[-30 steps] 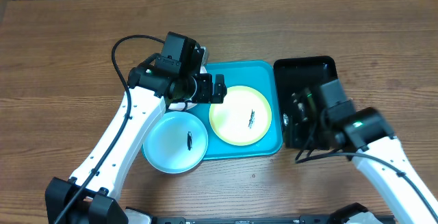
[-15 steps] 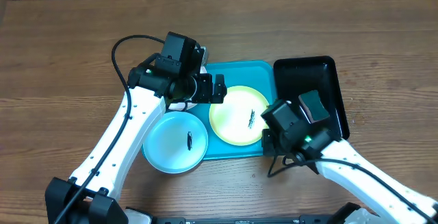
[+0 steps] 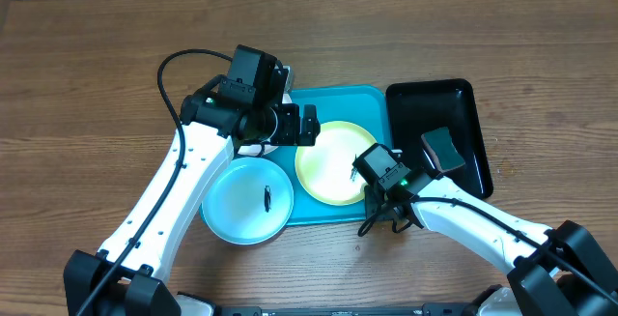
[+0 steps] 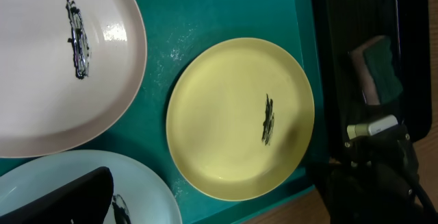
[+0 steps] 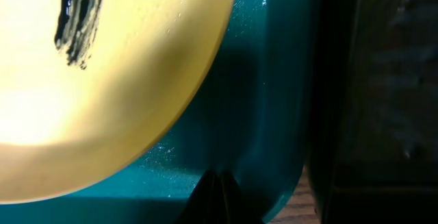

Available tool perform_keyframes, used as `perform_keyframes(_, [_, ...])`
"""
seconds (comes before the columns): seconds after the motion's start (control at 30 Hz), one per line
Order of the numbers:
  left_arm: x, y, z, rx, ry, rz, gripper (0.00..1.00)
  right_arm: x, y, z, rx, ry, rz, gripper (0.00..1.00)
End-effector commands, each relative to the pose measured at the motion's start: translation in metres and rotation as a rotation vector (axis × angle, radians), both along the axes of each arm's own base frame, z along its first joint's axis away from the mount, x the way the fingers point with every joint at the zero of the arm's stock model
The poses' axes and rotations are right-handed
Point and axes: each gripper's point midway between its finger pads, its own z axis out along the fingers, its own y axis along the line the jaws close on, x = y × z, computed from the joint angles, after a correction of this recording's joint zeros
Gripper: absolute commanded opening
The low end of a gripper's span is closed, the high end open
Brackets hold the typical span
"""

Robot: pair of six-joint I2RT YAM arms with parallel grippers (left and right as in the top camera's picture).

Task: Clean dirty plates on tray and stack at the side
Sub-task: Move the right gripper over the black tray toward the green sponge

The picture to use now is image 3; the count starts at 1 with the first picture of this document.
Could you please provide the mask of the white round plate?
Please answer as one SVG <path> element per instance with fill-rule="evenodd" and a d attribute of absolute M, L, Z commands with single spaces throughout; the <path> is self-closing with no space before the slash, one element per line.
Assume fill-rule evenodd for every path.
<path fill-rule="evenodd" d="M 292 99 L 288 92 L 285 92 L 283 95 L 282 103 L 292 103 Z M 265 156 L 273 151 L 275 151 L 278 147 L 265 145 L 264 151 L 261 156 Z M 253 144 L 249 146 L 241 146 L 238 151 L 238 155 L 245 157 L 256 157 L 262 151 L 262 147 L 259 144 Z"/>

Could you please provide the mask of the yellow-green rimmed plate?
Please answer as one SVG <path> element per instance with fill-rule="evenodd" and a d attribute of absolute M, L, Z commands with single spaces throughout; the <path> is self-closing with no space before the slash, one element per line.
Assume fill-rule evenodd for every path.
<path fill-rule="evenodd" d="M 352 163 L 377 142 L 363 127 L 346 121 L 321 124 L 314 146 L 298 147 L 295 173 L 305 191 L 332 206 L 361 201 L 366 184 Z"/>

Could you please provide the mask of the green scouring sponge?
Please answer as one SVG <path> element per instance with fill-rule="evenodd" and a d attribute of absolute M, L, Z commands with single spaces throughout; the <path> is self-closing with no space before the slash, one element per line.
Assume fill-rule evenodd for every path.
<path fill-rule="evenodd" d="M 464 167 L 464 158 L 453 144 L 447 127 L 427 131 L 421 135 L 423 149 L 434 169 L 439 173 L 449 173 Z"/>

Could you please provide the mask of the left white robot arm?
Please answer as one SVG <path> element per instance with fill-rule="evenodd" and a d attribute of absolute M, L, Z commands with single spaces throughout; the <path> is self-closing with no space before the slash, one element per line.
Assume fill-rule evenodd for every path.
<path fill-rule="evenodd" d="M 76 250 L 63 274 L 71 315 L 215 315 L 204 299 L 172 295 L 165 283 L 201 198 L 230 165 L 235 154 L 257 157 L 276 146 L 312 146 L 319 133 L 317 113 L 303 113 L 291 102 L 290 67 L 272 75 L 274 92 L 258 105 L 272 120 L 255 139 L 241 136 L 239 96 L 222 107 L 211 101 L 217 76 L 186 98 L 174 112 L 176 134 L 165 160 L 126 221 L 94 255 Z"/>

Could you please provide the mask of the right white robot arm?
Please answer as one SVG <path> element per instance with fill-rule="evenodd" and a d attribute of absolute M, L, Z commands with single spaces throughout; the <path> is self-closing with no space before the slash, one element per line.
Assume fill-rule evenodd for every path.
<path fill-rule="evenodd" d="M 403 209 L 413 225 L 462 244 L 503 272 L 476 315 L 614 315 L 617 270 L 583 226 L 552 229 L 509 215 L 460 189 L 402 165 L 362 171 L 374 217 Z"/>

